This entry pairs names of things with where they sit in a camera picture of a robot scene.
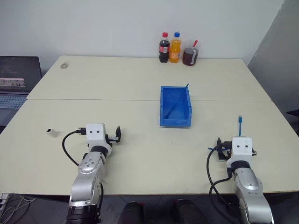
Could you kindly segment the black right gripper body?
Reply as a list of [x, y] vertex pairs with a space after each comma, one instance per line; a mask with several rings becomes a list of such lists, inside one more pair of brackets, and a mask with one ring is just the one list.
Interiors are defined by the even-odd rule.
[[222, 153], [218, 153], [218, 159], [220, 161], [227, 161], [231, 157], [232, 142], [222, 142]]

